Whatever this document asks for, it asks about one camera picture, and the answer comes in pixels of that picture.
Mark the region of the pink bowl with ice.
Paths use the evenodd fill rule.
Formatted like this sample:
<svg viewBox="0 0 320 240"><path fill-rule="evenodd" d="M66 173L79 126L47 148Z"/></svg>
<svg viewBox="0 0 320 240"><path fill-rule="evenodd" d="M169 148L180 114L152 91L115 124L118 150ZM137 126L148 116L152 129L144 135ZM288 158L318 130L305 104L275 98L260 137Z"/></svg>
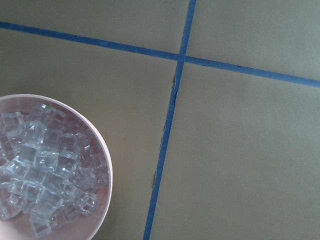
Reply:
<svg viewBox="0 0 320 240"><path fill-rule="evenodd" d="M92 239L112 177L106 143L83 115L40 95L1 97L1 239Z"/></svg>

